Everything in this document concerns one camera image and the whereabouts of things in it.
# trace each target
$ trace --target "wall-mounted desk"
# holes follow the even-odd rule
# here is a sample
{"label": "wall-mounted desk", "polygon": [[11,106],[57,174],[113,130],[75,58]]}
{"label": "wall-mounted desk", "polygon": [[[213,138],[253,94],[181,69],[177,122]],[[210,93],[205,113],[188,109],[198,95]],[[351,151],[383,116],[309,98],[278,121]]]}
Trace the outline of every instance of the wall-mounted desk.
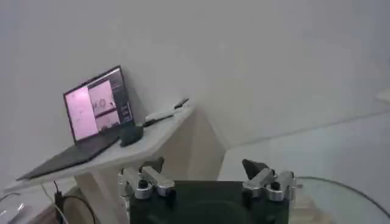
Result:
{"label": "wall-mounted desk", "polygon": [[125,223],[127,217],[120,208],[116,195],[115,173],[118,168],[156,154],[192,112],[192,108],[186,108],[174,117],[146,128],[144,137],[130,146],[122,148],[117,142],[88,163],[31,180],[15,181],[6,187],[4,192],[18,192],[41,183],[75,177],[77,185],[102,224]]}

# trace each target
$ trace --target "silver metal part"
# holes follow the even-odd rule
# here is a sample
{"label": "silver metal part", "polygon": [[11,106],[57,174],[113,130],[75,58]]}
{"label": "silver metal part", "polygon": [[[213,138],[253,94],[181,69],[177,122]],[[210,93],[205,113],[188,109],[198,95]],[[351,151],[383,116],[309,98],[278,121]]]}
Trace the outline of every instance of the silver metal part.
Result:
{"label": "silver metal part", "polygon": [[252,198],[257,198],[261,195],[261,191],[265,185],[274,181],[274,171],[272,169],[264,168],[251,180],[243,182],[243,189],[252,193]]}
{"label": "silver metal part", "polygon": [[295,199],[295,179],[291,171],[282,172],[275,181],[267,185],[267,196],[271,201]]}
{"label": "silver metal part", "polygon": [[159,174],[150,166],[142,167],[141,174],[144,180],[147,180],[156,187],[157,193],[162,197],[168,196],[168,194],[175,188],[175,182],[173,180]]}
{"label": "silver metal part", "polygon": [[140,188],[138,183],[141,181],[141,177],[138,172],[133,168],[126,168],[123,170],[122,182],[128,184],[132,189],[135,198],[137,199],[147,199],[153,193],[153,188],[150,183],[147,183],[147,186],[144,188]]}

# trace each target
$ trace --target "computer mouse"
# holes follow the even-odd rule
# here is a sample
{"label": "computer mouse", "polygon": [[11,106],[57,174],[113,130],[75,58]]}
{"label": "computer mouse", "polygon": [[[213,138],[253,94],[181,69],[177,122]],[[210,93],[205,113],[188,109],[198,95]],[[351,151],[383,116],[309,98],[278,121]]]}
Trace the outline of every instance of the computer mouse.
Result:
{"label": "computer mouse", "polygon": [[134,125],[126,125],[121,129],[121,147],[138,142],[144,135],[144,128]]}

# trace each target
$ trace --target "black cable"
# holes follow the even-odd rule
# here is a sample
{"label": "black cable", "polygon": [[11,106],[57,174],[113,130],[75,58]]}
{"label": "black cable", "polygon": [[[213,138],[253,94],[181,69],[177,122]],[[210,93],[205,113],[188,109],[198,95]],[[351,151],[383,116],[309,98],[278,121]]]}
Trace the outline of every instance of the black cable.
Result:
{"label": "black cable", "polygon": [[11,195],[20,195],[19,193],[15,193],[15,192],[12,192],[12,193],[9,193],[9,194],[5,194],[5,195],[0,195],[0,201],[3,201],[5,198],[11,196]]}
{"label": "black cable", "polygon": [[87,201],[85,201],[84,199],[82,199],[82,198],[80,198],[80,197],[78,197],[78,196],[75,196],[75,195],[65,195],[65,196],[63,197],[64,204],[65,204],[65,200],[66,200],[67,198],[75,198],[75,199],[80,200],[82,203],[84,203],[85,206],[88,208],[89,212],[90,212],[91,215],[92,215],[93,224],[96,224],[95,215],[94,215],[94,213],[93,213],[93,210],[92,210],[90,204],[88,204]]}
{"label": "black cable", "polygon": [[343,183],[340,183],[340,182],[337,182],[334,180],[328,180],[326,178],[321,178],[321,177],[301,176],[301,177],[296,177],[296,178],[303,179],[303,180],[319,180],[319,181],[328,182],[328,183],[332,183],[332,184],[344,187],[350,191],[357,193],[358,195],[362,196],[363,198],[369,200],[372,204],[374,204],[380,211],[382,211],[390,219],[390,213],[382,205],[380,205],[373,198],[371,198],[370,196],[366,195],[365,193],[359,191],[358,189],[355,189],[351,186],[348,186],[346,184],[343,184]]}
{"label": "black cable", "polygon": [[57,183],[56,183],[55,181],[53,181],[53,182],[54,182],[55,188],[56,188],[56,190],[57,190],[57,193],[60,192],[60,190],[58,189],[59,186],[57,185]]}

